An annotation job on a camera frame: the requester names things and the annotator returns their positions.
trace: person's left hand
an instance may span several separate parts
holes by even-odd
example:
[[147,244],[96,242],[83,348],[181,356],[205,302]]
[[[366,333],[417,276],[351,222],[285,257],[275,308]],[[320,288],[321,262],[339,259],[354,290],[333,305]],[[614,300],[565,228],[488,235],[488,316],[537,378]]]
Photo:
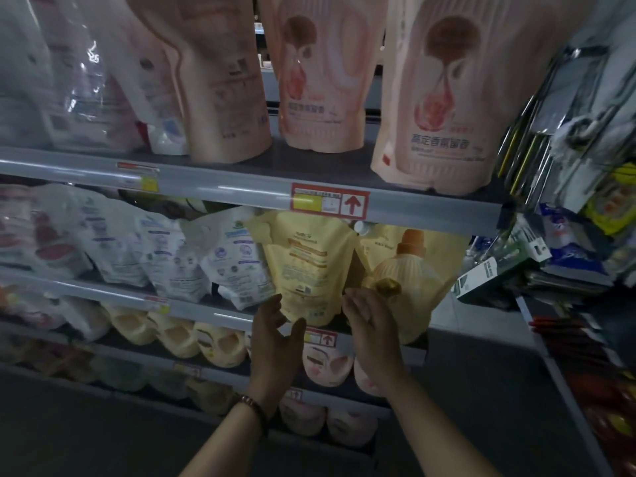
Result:
[[252,322],[252,370],[247,394],[270,418],[302,365],[307,327],[305,319],[300,319],[294,323],[290,336],[279,333],[276,315],[281,298],[275,294],[261,304]]

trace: bracelet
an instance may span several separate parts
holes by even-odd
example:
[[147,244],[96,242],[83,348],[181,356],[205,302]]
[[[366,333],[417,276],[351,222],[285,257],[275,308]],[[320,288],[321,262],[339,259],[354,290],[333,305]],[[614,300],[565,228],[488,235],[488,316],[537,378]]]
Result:
[[239,401],[256,412],[256,416],[261,421],[261,430],[263,432],[263,436],[261,438],[266,438],[267,432],[269,432],[270,430],[270,424],[269,419],[267,418],[267,415],[263,410],[263,407],[261,407],[253,398],[248,397],[247,395],[242,395]]

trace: yellow refill pouch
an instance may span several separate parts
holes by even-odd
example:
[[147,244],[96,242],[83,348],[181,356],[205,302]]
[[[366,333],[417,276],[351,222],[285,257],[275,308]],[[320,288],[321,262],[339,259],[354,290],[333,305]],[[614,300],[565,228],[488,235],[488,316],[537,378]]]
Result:
[[469,237],[376,224],[360,236],[356,252],[367,272],[362,281],[384,296],[400,343],[414,342],[457,280]]
[[351,263],[355,232],[335,217],[273,210],[246,224],[265,258],[281,313],[294,322],[325,326],[340,313],[340,299]]

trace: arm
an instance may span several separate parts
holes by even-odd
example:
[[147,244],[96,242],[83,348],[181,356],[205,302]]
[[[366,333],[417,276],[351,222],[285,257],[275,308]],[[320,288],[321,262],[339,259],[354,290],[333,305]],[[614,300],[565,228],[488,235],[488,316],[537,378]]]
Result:
[[[306,323],[294,323],[289,337],[277,330],[281,296],[262,304],[252,323],[252,368],[247,395],[271,418],[298,373]],[[256,412],[237,403],[179,477],[242,477],[251,468],[261,423]]]
[[406,371],[397,325],[384,300],[370,289],[345,293],[342,307],[356,357],[387,397],[423,472],[430,477],[500,477]]

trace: blue package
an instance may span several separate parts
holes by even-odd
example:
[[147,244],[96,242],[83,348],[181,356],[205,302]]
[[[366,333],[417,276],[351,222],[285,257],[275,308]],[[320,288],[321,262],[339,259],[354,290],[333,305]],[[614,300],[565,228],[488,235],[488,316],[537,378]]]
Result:
[[540,204],[539,209],[546,232],[545,242],[552,255],[542,270],[564,278],[612,286],[612,279],[583,226],[568,217],[566,209],[547,203]]

